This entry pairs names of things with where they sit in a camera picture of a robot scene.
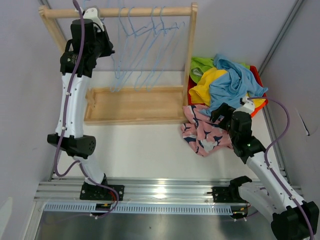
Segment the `blue hanger of green shorts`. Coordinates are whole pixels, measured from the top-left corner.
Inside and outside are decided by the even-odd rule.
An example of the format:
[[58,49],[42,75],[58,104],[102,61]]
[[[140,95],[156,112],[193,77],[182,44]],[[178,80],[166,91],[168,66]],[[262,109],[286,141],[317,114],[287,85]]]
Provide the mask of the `blue hanger of green shorts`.
[[166,27],[163,20],[163,13],[165,9],[166,7],[163,6],[159,14],[160,23],[162,25],[160,30],[156,31],[157,28],[155,26],[152,27],[154,30],[154,42],[156,42],[156,40],[159,38],[159,34],[163,34],[163,37],[155,58],[154,65],[149,75],[143,82],[148,91],[151,91],[155,87],[163,72],[167,71],[167,67],[169,67],[179,41],[184,34],[184,28],[186,25],[185,22],[182,21],[180,23],[174,22],[170,27]]

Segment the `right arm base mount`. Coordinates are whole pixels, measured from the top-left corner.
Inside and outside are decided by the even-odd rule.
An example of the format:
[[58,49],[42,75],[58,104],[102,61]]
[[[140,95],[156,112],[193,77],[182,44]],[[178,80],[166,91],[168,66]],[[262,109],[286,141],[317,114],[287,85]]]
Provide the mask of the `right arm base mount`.
[[240,197],[237,188],[230,186],[213,186],[211,191],[207,192],[211,195],[214,203],[246,203],[247,201]]

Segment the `green shorts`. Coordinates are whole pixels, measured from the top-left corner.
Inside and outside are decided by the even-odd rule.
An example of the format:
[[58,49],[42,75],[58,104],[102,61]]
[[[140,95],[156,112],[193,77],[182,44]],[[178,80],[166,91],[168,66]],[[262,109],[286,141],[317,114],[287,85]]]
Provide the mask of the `green shorts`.
[[[235,61],[230,60],[229,58],[217,55],[217,59],[213,58],[203,58],[203,57],[192,57],[191,58],[191,64],[190,64],[190,78],[193,82],[196,83],[197,86],[200,85],[213,85],[213,86],[227,86],[230,85],[232,87],[237,86],[247,86],[248,88],[252,88],[252,86],[255,86],[257,84],[257,81],[255,79],[255,76],[250,71],[250,67],[248,65],[245,65],[244,63],[238,63]],[[228,72],[240,72],[238,80],[236,80],[236,77],[233,77],[233,74],[228,77],[227,73],[223,73],[222,75],[219,75],[215,79],[212,77],[208,77],[207,80],[205,78],[207,77],[208,70],[211,70],[212,68],[218,67],[218,70],[227,70]]]

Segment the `pink patterned shorts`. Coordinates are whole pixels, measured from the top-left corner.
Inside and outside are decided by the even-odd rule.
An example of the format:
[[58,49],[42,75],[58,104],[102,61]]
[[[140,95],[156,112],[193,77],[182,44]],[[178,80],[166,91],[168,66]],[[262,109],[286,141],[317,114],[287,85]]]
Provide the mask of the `pink patterned shorts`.
[[218,126],[220,120],[211,122],[210,117],[203,114],[207,108],[201,104],[184,106],[183,113],[188,122],[180,127],[183,140],[202,157],[207,157],[222,148],[233,148],[228,133]]

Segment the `blue hanger of pink shorts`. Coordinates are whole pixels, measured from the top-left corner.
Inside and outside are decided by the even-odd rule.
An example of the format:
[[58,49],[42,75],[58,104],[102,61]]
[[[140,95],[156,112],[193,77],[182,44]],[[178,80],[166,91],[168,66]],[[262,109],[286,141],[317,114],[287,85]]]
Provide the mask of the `blue hanger of pink shorts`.
[[146,27],[142,26],[140,28],[135,28],[132,22],[131,12],[134,7],[131,7],[128,10],[128,13],[125,15],[127,17],[131,31],[127,29],[124,21],[122,20],[121,13],[125,7],[121,7],[118,11],[118,22],[117,22],[117,58],[112,57],[113,71],[115,80],[113,80],[110,90],[112,93],[119,92],[125,85],[128,80],[127,75],[130,72],[130,67],[125,61],[125,57],[128,57],[129,60],[132,58],[133,50],[129,48],[130,38],[133,37],[133,46],[137,43],[136,38]]

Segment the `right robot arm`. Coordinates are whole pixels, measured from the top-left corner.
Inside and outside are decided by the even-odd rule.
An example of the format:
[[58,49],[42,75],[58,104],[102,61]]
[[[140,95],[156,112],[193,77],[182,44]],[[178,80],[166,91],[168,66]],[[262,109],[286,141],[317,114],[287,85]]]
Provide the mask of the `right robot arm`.
[[317,233],[320,210],[314,201],[307,202],[268,159],[268,147],[252,134],[254,103],[242,99],[237,109],[227,103],[211,113],[210,121],[225,130],[233,151],[262,183],[258,187],[247,176],[230,181],[228,196],[234,202],[251,204],[269,222],[278,240],[313,240]]

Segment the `blue hanger of yellow shorts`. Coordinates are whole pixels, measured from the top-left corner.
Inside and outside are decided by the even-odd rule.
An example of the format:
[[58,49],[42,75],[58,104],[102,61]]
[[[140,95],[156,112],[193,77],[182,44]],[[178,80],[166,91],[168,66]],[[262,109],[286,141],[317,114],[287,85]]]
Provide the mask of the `blue hanger of yellow shorts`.
[[[159,16],[159,23],[154,23],[155,26],[156,26],[156,31],[158,32],[160,30],[160,28],[162,27],[161,25],[161,21],[160,21],[160,16]],[[145,64],[147,63],[148,60],[152,60],[152,68],[155,64],[155,60],[156,60],[156,57],[157,57],[157,53],[158,53],[158,49],[159,47],[161,46],[161,43],[162,43],[162,37],[163,37],[163,34],[160,33],[159,34],[159,37],[158,39],[156,40],[156,42],[153,43],[147,57],[146,57],[146,60],[145,60],[145,63],[144,63],[144,66]],[[148,72],[147,75],[143,75],[142,73],[138,76],[137,80],[136,80],[136,83],[135,83],[135,89],[136,90],[141,90],[142,88],[145,88],[146,89],[146,85],[144,83],[144,80],[146,79],[146,77],[149,75],[149,73],[151,72],[152,68],[150,69],[150,71]]]

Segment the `light blue shorts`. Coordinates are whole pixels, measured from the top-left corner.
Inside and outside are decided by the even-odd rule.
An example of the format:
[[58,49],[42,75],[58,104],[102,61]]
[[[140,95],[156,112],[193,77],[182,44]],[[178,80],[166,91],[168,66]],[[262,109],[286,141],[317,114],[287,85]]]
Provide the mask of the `light blue shorts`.
[[226,73],[209,85],[209,108],[200,111],[207,117],[223,103],[237,109],[241,106],[240,99],[246,95],[251,98],[262,97],[268,91],[267,87],[258,84],[249,69],[222,54],[215,55],[213,65],[218,70],[225,70]]

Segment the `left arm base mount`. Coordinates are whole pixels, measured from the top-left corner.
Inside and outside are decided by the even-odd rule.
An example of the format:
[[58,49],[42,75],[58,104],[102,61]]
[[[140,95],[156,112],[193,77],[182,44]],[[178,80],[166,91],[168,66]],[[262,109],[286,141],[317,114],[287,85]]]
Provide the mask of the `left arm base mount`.
[[[125,193],[125,186],[111,184],[109,187],[118,193],[119,201],[122,201]],[[114,200],[115,197],[116,194],[111,190],[85,182],[81,187],[79,199],[91,201],[111,201]]]

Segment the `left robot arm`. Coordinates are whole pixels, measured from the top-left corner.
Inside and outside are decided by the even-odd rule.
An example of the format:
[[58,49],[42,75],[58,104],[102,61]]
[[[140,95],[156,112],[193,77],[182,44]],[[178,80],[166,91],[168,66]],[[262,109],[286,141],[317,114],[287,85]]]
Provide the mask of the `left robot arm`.
[[83,131],[86,94],[98,58],[114,54],[105,25],[100,19],[73,20],[70,26],[72,38],[67,41],[60,57],[62,99],[58,124],[55,132],[47,136],[47,142],[56,148],[54,173],[58,171],[60,152],[64,151],[78,164],[85,176],[83,191],[91,193],[97,200],[103,200],[112,193],[105,173],[94,158],[96,138]]

